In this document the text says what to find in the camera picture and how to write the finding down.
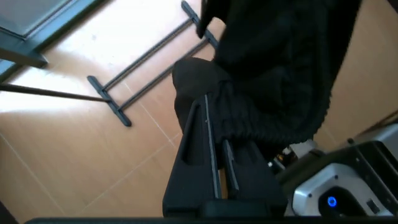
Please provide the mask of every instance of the black garment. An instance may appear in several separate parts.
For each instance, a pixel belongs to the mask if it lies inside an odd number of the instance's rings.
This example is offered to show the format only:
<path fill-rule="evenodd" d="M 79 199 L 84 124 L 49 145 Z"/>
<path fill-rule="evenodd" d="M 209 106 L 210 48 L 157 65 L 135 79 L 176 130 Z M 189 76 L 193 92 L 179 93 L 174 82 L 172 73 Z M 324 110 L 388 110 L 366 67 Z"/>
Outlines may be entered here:
<path fill-rule="evenodd" d="M 252 139 L 281 149 L 313 137 L 360 0 L 208 0 L 201 37 L 213 17 L 226 24 L 212 62 L 178 61 L 175 111 L 184 129 L 192 102 L 208 94 L 215 141 Z"/>

